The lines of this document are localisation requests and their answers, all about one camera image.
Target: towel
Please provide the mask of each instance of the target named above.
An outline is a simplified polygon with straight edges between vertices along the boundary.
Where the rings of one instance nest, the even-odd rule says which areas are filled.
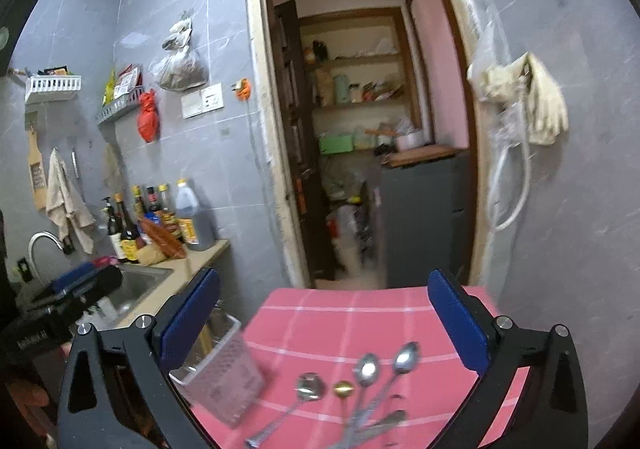
[[[560,132],[568,131],[569,117],[562,91],[540,59],[527,52],[508,66],[489,67],[482,74],[481,90],[490,101],[513,101],[518,78],[526,68],[530,75],[525,97],[529,142],[550,146]]]
[[[58,238],[62,241],[69,235],[69,221],[87,254],[94,252],[94,241],[84,228],[95,222],[94,217],[82,201],[78,189],[66,175],[65,161],[56,148],[49,158],[49,187],[47,188],[47,217],[58,226]]]

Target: peeling door frame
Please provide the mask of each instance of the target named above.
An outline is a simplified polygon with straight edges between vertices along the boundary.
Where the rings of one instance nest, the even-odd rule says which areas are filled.
[[[473,0],[450,0],[450,13],[460,30],[461,42],[459,55],[465,65],[469,63],[472,51],[480,31],[478,10]],[[282,121],[275,101],[276,80],[271,50],[271,36],[266,18],[266,0],[247,0],[249,36],[252,50],[252,60],[255,74],[255,94],[260,106],[260,120],[262,136],[266,148],[266,158],[273,179],[274,204],[282,242],[287,272],[291,284],[298,288],[308,288],[311,280],[308,274],[305,252],[302,246],[302,235],[295,202],[289,196],[293,194],[289,166],[284,143]],[[466,78],[463,83],[468,87]],[[489,224],[486,220],[486,195],[491,165],[491,151],[487,135],[486,110],[472,97],[472,119],[469,127],[474,126],[477,152],[476,179],[476,226],[474,232],[474,246],[470,267],[471,285],[478,284],[482,267],[485,262],[488,240],[490,236]]]

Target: green container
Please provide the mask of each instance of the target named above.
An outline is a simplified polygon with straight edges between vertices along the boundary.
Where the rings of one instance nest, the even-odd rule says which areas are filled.
[[[352,135],[325,135],[320,137],[320,154],[334,155],[353,151]]]

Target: curved faucet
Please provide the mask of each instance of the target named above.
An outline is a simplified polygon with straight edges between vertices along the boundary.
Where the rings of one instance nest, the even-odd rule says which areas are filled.
[[[47,284],[41,279],[40,273],[38,272],[38,267],[36,267],[36,262],[33,259],[33,246],[36,244],[40,238],[49,238],[51,241],[55,243],[55,245],[62,251],[65,251],[65,246],[57,239],[53,234],[48,231],[41,231],[39,233],[35,233],[31,236],[29,240],[29,247],[27,247],[27,260],[29,261],[29,265],[31,266],[31,270],[33,271],[33,277],[37,279],[42,286],[46,286]]]

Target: stainless steel sink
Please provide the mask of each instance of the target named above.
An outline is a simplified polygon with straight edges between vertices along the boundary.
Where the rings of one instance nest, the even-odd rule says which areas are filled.
[[[173,273],[172,269],[136,265],[120,265],[119,268],[122,271],[122,285],[107,296],[115,313],[115,319],[113,319],[113,313],[108,314],[110,326],[119,323]]]

